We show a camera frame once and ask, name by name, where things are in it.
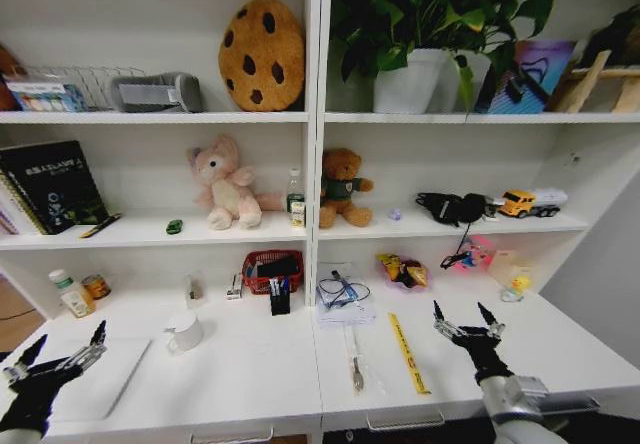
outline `wooden stand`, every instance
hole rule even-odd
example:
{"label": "wooden stand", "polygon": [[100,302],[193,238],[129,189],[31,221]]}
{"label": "wooden stand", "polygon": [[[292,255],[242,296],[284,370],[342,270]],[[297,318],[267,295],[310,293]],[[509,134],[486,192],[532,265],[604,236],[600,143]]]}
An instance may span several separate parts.
{"label": "wooden stand", "polygon": [[580,112],[600,79],[623,79],[620,95],[611,112],[639,111],[640,69],[605,69],[610,55],[611,51],[602,51],[589,69],[568,70],[549,109],[556,112]]}

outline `plastic bottle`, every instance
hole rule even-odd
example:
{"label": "plastic bottle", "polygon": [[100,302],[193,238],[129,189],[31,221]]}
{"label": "plastic bottle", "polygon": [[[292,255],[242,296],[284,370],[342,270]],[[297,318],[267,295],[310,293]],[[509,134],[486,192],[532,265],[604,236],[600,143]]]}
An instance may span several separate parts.
{"label": "plastic bottle", "polygon": [[292,202],[304,202],[304,188],[300,179],[300,168],[289,169],[289,185],[287,186],[287,212],[291,213]]}
{"label": "plastic bottle", "polygon": [[51,271],[49,279],[56,285],[60,292],[60,299],[74,316],[78,318],[88,316],[96,310],[91,294],[82,284],[74,281],[64,269]]}

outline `white mug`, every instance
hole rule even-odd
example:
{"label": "white mug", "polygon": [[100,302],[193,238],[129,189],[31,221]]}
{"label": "white mug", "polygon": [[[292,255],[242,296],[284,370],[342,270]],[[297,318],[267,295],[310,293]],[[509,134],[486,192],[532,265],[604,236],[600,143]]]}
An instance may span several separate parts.
{"label": "white mug", "polygon": [[198,316],[193,311],[175,314],[169,320],[165,332],[172,334],[167,347],[172,354],[178,354],[196,347],[204,337]]}

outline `cookie plush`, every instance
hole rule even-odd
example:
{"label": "cookie plush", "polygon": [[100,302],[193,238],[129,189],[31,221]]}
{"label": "cookie plush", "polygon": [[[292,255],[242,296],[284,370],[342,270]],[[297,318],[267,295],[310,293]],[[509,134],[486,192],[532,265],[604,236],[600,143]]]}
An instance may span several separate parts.
{"label": "cookie plush", "polygon": [[289,8],[253,0],[234,15],[218,53],[220,76],[245,111],[281,111],[304,84],[304,38]]}

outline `yellow ruler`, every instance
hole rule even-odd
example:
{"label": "yellow ruler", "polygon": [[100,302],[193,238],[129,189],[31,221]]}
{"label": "yellow ruler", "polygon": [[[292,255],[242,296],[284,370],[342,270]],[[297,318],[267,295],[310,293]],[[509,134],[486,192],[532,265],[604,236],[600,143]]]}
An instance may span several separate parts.
{"label": "yellow ruler", "polygon": [[407,362],[407,366],[409,366],[409,374],[411,375],[411,380],[413,381],[416,391],[418,391],[418,394],[431,394],[431,391],[427,389],[422,381],[422,376],[420,375],[418,366],[416,366],[416,361],[413,359],[413,354],[411,354],[411,350],[409,349],[409,343],[404,337],[402,328],[398,322],[398,317],[390,312],[389,320],[391,321],[393,333],[396,335],[396,339],[398,340],[398,345],[400,346],[400,349],[402,349],[404,360]]}

